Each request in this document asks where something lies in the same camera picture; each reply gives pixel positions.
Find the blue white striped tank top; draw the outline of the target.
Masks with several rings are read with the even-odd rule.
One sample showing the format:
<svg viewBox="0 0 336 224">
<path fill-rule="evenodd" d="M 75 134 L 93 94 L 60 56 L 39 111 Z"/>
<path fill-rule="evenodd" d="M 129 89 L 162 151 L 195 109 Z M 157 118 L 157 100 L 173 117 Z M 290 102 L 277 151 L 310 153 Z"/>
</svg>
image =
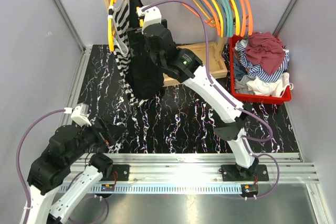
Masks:
<svg viewBox="0 0 336 224">
<path fill-rule="evenodd" d="M 249 76 L 254 76 L 263 82 L 276 82 L 284 72 L 287 72 L 290 60 L 289 50 L 284 46 L 285 58 L 280 67 L 273 74 L 268 74 L 261 65 L 253 65 L 246 58 L 245 49 L 248 45 L 247 39 L 239 40 L 234 49 L 236 50 L 237 60 L 245 68 Z"/>
</svg>

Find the maroon tank top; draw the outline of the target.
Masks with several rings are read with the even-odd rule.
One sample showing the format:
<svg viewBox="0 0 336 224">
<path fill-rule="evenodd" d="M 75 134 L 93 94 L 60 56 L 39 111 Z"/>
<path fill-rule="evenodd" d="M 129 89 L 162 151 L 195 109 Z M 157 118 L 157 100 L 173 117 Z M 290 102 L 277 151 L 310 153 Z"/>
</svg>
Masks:
<svg viewBox="0 0 336 224">
<path fill-rule="evenodd" d="M 285 58 L 283 46 L 283 42 L 270 32 L 253 33 L 245 48 L 246 59 L 253 65 L 260 65 L 267 74 L 274 74 Z"/>
</svg>

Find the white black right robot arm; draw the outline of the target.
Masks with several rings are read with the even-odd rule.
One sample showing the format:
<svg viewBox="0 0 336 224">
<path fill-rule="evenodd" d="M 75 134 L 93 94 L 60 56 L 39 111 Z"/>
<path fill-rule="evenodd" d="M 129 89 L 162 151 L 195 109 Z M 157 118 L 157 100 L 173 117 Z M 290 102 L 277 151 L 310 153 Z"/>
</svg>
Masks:
<svg viewBox="0 0 336 224">
<path fill-rule="evenodd" d="M 170 30 L 161 23 L 145 29 L 129 28 L 127 36 L 135 56 L 147 56 L 159 70 L 200 95 L 219 115 L 222 127 L 214 129 L 216 136 L 228 142 L 235 156 L 235 168 L 227 173 L 236 180 L 252 180 L 259 160 L 247 147 L 244 105 L 231 96 L 208 74 L 202 60 L 191 50 L 173 41 Z"/>
</svg>

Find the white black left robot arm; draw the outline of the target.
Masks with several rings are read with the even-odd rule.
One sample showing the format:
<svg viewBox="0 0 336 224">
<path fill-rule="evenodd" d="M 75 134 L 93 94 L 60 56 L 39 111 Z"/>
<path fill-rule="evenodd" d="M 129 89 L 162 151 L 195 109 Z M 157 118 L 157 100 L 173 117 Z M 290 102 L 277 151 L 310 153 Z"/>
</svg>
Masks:
<svg viewBox="0 0 336 224">
<path fill-rule="evenodd" d="M 70 168 L 92 148 L 114 145 L 125 133 L 122 125 L 99 118 L 93 125 L 64 125 L 56 129 L 42 154 L 32 163 L 28 178 L 28 198 L 21 223 L 65 223 L 89 189 L 100 180 L 117 178 L 113 160 L 105 153 L 93 154 L 78 180 L 54 202 Z"/>
</svg>

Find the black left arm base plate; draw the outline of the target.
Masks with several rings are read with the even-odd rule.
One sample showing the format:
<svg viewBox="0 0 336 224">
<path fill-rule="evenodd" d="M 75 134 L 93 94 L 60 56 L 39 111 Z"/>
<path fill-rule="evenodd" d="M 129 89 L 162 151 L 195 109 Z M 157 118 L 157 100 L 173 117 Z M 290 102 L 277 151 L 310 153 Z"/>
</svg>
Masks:
<svg viewBox="0 0 336 224">
<path fill-rule="evenodd" d="M 102 181 L 117 181 L 127 182 L 130 175 L 130 165 L 127 164 L 116 164 L 112 167 L 112 173 L 109 177 L 104 178 Z"/>
</svg>

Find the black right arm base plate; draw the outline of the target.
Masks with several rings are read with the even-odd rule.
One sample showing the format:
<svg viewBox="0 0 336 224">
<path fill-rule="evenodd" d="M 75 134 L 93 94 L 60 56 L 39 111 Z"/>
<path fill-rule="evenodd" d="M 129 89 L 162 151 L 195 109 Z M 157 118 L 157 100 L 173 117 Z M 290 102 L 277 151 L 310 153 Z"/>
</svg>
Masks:
<svg viewBox="0 0 336 224">
<path fill-rule="evenodd" d="M 252 172 L 249 169 L 241 168 L 236 165 L 222 165 L 219 169 L 224 182 L 268 182 L 269 175 L 266 165 L 257 165 Z"/>
</svg>

